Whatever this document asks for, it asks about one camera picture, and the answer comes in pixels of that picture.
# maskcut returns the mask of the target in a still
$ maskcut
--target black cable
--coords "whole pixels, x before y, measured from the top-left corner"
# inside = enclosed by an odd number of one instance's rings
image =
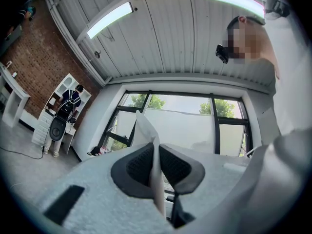
[[[42,159],[42,157],[43,157],[43,152],[42,152],[42,156],[40,158],[34,158],[34,157],[31,157],[31,156],[26,155],[26,154],[22,154],[22,153],[19,153],[19,152],[14,152],[14,151],[7,150],[7,149],[5,149],[3,147],[0,147],[0,149],[2,149],[4,151],[7,151],[7,152],[10,152],[10,153],[21,154],[21,155],[24,155],[26,157],[33,158],[33,159]]]

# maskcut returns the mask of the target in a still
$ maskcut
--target white pants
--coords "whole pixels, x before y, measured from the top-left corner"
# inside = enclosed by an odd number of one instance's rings
[[[59,148],[60,148],[60,145],[62,143],[63,137],[64,137],[64,134],[60,140],[55,141],[55,143],[54,143],[53,152],[55,154],[59,152]],[[45,143],[44,143],[44,149],[46,151],[48,151],[50,149],[51,144],[52,144],[52,139],[51,139],[50,134],[48,133],[47,138],[46,138]]]

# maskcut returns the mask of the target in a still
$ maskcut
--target pipe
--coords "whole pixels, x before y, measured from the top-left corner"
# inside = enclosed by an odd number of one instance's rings
[[[98,74],[98,72],[94,69],[94,67],[91,65],[90,62],[88,62],[87,57],[82,52],[82,50],[79,48],[78,44],[68,31],[64,21],[62,20],[53,0],[46,0],[46,3],[48,5],[48,8],[50,10],[50,14],[57,25],[58,29],[60,30],[61,34],[63,35],[65,41],[70,46],[72,51],[75,53],[77,58],[80,60],[81,64],[92,74],[92,76],[99,82],[101,86],[105,86],[107,84],[106,81],[103,80],[103,78]]]

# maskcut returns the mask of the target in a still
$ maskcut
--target window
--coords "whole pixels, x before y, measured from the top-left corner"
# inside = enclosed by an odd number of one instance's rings
[[[137,110],[157,130],[161,143],[227,156],[244,156],[253,146],[241,98],[152,91],[124,94],[99,146],[113,151],[130,146]]]

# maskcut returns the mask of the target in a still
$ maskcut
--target white shirt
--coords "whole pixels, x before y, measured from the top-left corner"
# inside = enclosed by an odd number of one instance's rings
[[[265,29],[277,59],[279,79],[273,97],[282,135],[312,127],[312,49],[294,12],[275,19],[266,15]]]

